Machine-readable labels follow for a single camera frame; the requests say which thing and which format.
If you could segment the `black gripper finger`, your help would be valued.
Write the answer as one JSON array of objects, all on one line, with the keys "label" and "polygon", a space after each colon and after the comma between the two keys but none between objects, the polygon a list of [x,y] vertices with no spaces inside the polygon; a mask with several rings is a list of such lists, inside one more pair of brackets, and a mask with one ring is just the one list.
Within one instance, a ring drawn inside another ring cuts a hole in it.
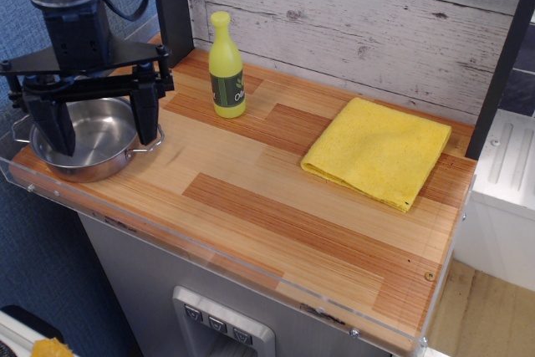
[{"label": "black gripper finger", "polygon": [[52,149],[72,156],[75,132],[67,103],[41,97],[24,97],[23,100],[33,123]]},{"label": "black gripper finger", "polygon": [[149,145],[157,136],[158,92],[153,83],[140,83],[130,91],[130,107],[140,142]]}]

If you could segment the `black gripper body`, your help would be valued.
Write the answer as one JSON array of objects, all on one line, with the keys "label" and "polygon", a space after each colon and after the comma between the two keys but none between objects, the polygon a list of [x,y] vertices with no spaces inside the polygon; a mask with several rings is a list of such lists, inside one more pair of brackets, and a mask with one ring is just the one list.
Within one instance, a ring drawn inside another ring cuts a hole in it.
[{"label": "black gripper body", "polygon": [[62,69],[54,49],[6,59],[1,75],[9,84],[15,108],[28,110],[32,98],[55,102],[129,95],[136,89],[154,89],[162,98],[174,89],[168,67],[169,52],[163,45],[137,42],[112,42],[110,63],[88,69]]}]

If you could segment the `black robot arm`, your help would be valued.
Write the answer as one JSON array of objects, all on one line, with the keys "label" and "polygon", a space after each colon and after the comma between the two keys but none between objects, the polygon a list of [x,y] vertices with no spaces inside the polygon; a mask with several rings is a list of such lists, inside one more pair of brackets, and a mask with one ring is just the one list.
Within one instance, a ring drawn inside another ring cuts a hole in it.
[{"label": "black robot arm", "polygon": [[41,10],[51,47],[3,60],[13,107],[33,120],[53,150],[72,156],[75,133],[69,102],[127,96],[140,143],[150,144],[158,132],[159,100],[174,89],[163,45],[115,37],[107,12],[135,21],[149,0],[132,14],[111,0],[31,0]]}]

